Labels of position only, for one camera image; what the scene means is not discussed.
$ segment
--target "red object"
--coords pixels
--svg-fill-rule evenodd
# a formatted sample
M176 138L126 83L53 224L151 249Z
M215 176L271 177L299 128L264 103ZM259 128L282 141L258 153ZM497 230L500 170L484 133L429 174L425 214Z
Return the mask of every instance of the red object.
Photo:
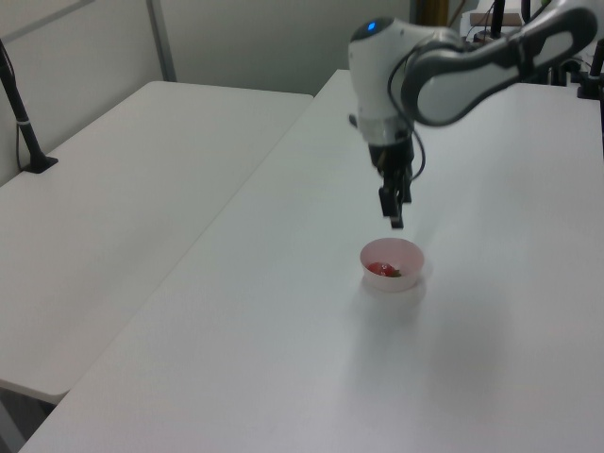
M400 272L387 262L372 262L367 266L374 274L384 277L400 277Z

